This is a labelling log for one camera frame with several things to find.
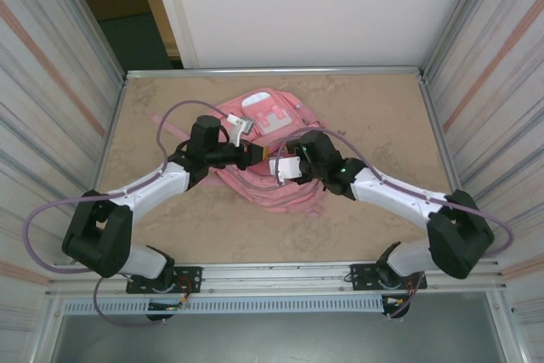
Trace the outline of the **pink student backpack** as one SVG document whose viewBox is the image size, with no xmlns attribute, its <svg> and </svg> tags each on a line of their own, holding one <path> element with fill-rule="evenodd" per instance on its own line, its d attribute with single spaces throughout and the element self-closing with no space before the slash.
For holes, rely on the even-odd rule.
<svg viewBox="0 0 544 363">
<path fill-rule="evenodd" d="M 227 114 L 249 117 L 255 121 L 244 139 L 263 147 L 273 146 L 276 153 L 282 140 L 299 128 L 323 128 L 325 124 L 296 95 L 272 88 L 258 88 L 231 99 L 218 107 Z M 211 169 L 203 185 L 228 186 L 254 205 L 271 213 L 305 213 L 318 215 L 323 210 L 322 184 L 286 182 L 279 186 L 269 170 L 269 160 L 245 171 L 235 166 Z"/>
</svg>

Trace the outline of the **grey metal shelf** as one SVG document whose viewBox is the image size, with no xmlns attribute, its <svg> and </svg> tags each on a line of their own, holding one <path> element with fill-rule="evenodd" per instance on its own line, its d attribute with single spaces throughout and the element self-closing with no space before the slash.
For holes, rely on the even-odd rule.
<svg viewBox="0 0 544 363">
<path fill-rule="evenodd" d="M 377 314 L 201 315 L 128 329 L 64 319 L 52 363 L 506 363 L 491 329 Z"/>
</svg>

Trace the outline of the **slim aluminium frame rail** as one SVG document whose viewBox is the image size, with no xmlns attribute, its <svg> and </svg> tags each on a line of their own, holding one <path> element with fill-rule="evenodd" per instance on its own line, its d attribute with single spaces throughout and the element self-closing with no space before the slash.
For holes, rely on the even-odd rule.
<svg viewBox="0 0 544 363">
<path fill-rule="evenodd" d="M 417 66 L 373 65 L 334 67 L 272 67 L 272 68 L 217 68 L 183 70 L 128 71 L 127 79 L 147 78 L 199 78 L 199 77 L 283 77 L 326 75 L 416 75 Z"/>
</svg>

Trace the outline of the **aluminium side rail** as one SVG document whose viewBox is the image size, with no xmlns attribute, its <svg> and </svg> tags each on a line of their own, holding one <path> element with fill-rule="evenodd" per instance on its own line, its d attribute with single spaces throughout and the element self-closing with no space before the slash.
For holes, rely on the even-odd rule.
<svg viewBox="0 0 544 363">
<path fill-rule="evenodd" d="M 428 113 L 428 118 L 433 130 L 433 136 L 439 149 L 439 156 L 445 169 L 447 180 L 455 196 L 458 196 L 460 182 L 456 176 L 453 164 L 446 148 L 445 138 L 439 125 L 438 117 L 434 110 L 434 105 L 425 82 L 419 79 L 419 88 L 422 93 L 422 99 Z M 428 222 L 428 237 L 430 251 L 433 257 L 442 264 L 454 265 L 470 264 L 475 265 L 479 260 L 478 248 L 474 244 L 479 244 L 479 238 L 476 235 L 465 235 L 469 226 L 462 225 L 462 234 L 457 231 L 457 225 L 448 219 L 449 208 L 444 207 L 438 213 L 431 213 L 431 220 Z"/>
<path fill-rule="evenodd" d="M 101 154 L 101 157 L 99 159 L 99 163 L 98 163 L 97 168 L 96 168 L 95 177 L 94 177 L 93 185 L 92 185 L 92 188 L 95 189 L 95 190 L 100 187 L 101 181 L 103 179 L 103 174 L 104 174 L 104 171 L 105 171 L 105 165 L 106 165 L 107 159 L 108 159 L 109 154 L 110 154 L 111 143 L 112 143 L 112 140 L 114 138 L 114 134 L 115 134 L 115 131 L 116 131 L 116 125 L 117 125 L 117 122 L 118 122 L 118 118 L 120 116 L 122 103 L 123 103 L 123 100 L 124 100 L 126 92 L 127 92 L 127 87 L 128 87 L 128 79 L 126 79 L 124 81 L 124 83 L 122 84 L 122 87 L 120 89 L 120 93 L 119 93 L 118 98 L 116 100 L 116 105 L 115 105 L 114 110 L 113 110 L 113 115 L 112 115 L 112 118 L 111 118 L 111 121 L 110 121 L 110 126 L 107 129 L 107 132 L 106 132 L 106 135 L 105 135 L 105 142 L 104 142 L 102 154 Z"/>
</svg>

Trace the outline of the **wide aluminium frame rail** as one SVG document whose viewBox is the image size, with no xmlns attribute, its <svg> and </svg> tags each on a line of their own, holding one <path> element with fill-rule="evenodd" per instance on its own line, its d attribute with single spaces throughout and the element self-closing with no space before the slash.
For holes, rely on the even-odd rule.
<svg viewBox="0 0 544 363">
<path fill-rule="evenodd" d="M 365 261 L 202 264 L 201 289 L 196 296 L 257 297 L 343 295 L 353 291 L 344 280 L 351 264 Z M 507 284 L 495 260 L 484 259 L 464 280 L 457 280 L 437 270 L 426 271 L 428 287 L 419 292 L 502 292 Z M 54 274 L 45 290 L 46 298 L 91 298 L 99 276 L 93 272 L 75 275 Z M 106 298 L 131 297 L 122 276 L 104 280 L 99 295 Z"/>
</svg>

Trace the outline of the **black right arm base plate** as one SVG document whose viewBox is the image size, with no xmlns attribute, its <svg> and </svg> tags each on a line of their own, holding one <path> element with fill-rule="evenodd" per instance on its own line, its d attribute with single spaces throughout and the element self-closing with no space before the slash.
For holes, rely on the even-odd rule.
<svg viewBox="0 0 544 363">
<path fill-rule="evenodd" d="M 415 289 L 417 284 L 420 289 L 428 287 L 427 279 L 420 273 L 400 276 L 386 264 L 378 263 L 351 264 L 344 280 L 354 291 L 408 291 Z"/>
</svg>

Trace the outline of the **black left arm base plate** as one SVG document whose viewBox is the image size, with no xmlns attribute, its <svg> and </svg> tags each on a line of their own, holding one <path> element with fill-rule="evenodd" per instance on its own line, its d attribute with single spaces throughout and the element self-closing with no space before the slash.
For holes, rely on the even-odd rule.
<svg viewBox="0 0 544 363">
<path fill-rule="evenodd" d="M 171 266 L 157 278 L 131 275 L 126 285 L 128 294 L 192 294 L 201 290 L 203 268 Z"/>
</svg>

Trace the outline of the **cream door frame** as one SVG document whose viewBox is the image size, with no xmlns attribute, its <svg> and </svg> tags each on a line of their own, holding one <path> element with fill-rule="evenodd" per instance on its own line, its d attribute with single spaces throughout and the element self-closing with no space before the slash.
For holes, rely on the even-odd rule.
<svg viewBox="0 0 544 363">
<path fill-rule="evenodd" d="M 175 38 L 173 35 L 173 29 L 167 17 L 167 11 L 165 9 L 162 0 L 147 0 L 150 5 L 150 11 L 155 20 L 157 29 L 159 31 L 161 40 L 174 69 L 183 69 L 183 62 L 179 53 Z"/>
</svg>

